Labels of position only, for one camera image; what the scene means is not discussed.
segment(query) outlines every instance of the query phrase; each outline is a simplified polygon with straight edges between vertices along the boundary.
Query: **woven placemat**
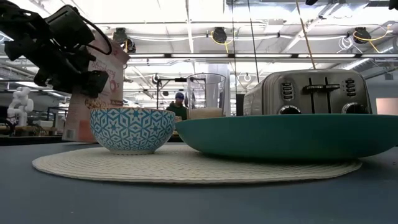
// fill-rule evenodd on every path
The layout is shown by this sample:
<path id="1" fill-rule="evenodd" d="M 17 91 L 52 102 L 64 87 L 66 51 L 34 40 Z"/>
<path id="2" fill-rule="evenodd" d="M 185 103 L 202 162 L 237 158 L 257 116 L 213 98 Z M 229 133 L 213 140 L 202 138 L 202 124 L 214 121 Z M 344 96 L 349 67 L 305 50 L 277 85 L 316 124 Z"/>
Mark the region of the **woven placemat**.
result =
<path id="1" fill-rule="evenodd" d="M 325 164 L 270 164 L 218 159 L 188 146 L 162 146 L 155 154 L 120 156 L 103 147 L 40 157 L 33 166 L 77 179 L 182 184 L 259 183 L 337 177 L 360 161 Z"/>

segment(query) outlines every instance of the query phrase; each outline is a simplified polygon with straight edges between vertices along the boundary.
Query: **person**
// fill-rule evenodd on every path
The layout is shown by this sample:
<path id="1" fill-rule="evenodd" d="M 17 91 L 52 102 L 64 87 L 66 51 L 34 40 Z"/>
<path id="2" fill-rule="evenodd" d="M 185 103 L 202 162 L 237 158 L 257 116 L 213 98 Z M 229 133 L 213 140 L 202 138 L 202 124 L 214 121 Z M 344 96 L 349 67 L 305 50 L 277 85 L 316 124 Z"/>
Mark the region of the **person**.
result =
<path id="1" fill-rule="evenodd" d="M 184 94 L 177 93 L 175 95 L 175 102 L 173 101 L 169 107 L 166 108 L 168 111 L 173 111 L 176 116 L 180 116 L 182 120 L 187 119 L 187 108 L 183 106 Z"/>

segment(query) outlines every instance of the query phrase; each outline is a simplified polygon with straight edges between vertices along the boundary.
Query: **teal plate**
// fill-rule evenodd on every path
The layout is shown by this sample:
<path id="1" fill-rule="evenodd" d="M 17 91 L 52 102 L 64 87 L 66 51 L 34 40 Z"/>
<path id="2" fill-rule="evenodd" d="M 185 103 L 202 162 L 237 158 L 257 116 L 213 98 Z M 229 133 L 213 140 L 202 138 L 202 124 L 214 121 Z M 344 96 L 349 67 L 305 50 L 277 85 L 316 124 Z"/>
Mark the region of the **teal plate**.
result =
<path id="1" fill-rule="evenodd" d="M 278 160 L 373 156 L 398 144 L 398 116 L 293 114 L 194 119 L 176 123 L 197 151 Z"/>

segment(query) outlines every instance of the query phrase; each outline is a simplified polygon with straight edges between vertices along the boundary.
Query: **toaster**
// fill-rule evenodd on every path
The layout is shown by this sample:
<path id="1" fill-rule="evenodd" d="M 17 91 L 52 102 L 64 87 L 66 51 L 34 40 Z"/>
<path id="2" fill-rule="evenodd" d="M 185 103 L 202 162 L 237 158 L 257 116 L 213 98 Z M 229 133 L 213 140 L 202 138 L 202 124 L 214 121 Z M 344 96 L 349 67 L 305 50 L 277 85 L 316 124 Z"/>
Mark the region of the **toaster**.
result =
<path id="1" fill-rule="evenodd" d="M 372 113 L 365 79 L 352 70 L 296 70 L 268 75 L 243 99 L 244 115 Z"/>

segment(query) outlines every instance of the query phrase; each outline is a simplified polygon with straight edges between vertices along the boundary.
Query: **black cable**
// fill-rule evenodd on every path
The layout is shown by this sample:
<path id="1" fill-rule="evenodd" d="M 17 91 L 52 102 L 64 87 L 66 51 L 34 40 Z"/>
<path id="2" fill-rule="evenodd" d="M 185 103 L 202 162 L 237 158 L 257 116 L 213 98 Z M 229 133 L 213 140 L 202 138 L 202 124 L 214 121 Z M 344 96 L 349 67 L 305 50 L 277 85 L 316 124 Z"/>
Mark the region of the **black cable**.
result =
<path id="1" fill-rule="evenodd" d="M 99 32 L 99 34 L 101 34 L 101 36 L 104 38 L 104 40 L 106 41 L 106 44 L 108 45 L 109 51 L 108 52 L 104 52 L 103 50 L 92 46 L 91 44 L 87 44 L 87 47 L 91 47 L 94 50 L 97 50 L 99 52 L 101 52 L 102 54 L 105 55 L 110 55 L 112 53 L 112 45 L 111 42 L 109 41 L 108 37 L 102 32 L 102 30 L 100 28 L 98 28 L 95 24 L 93 24 L 92 22 L 90 22 L 88 19 L 84 18 L 83 16 L 80 16 L 81 19 L 83 19 L 83 21 L 85 21 L 87 24 L 89 24 L 90 26 L 92 26 L 95 30 L 97 30 Z"/>
<path id="2" fill-rule="evenodd" d="M 234 26 L 234 1 L 232 1 L 232 34 L 233 34 L 233 47 L 234 47 L 234 54 L 236 54 L 235 52 L 235 26 Z M 234 74 L 235 74 L 235 103 L 236 100 L 238 100 L 238 76 L 236 74 L 236 55 L 234 56 Z"/>
<path id="3" fill-rule="evenodd" d="M 257 72 L 257 82 L 260 82 L 259 78 L 259 67 L 257 65 L 257 54 L 256 54 L 256 41 L 254 40 L 254 31 L 253 31 L 253 23 L 251 20 L 251 12 L 250 12 L 250 2 L 248 0 L 248 8 L 249 8 L 249 14 L 250 14 L 250 28 L 251 28 L 251 36 L 253 38 L 253 50 L 254 50 L 254 59 L 256 61 L 256 72 Z"/>
<path id="4" fill-rule="evenodd" d="M 9 128 L 9 131 L 5 133 L 5 135 L 11 136 L 14 134 L 15 131 L 15 124 L 12 124 L 9 120 L 6 118 L 0 118 L 0 123 L 4 123 L 6 127 Z"/>

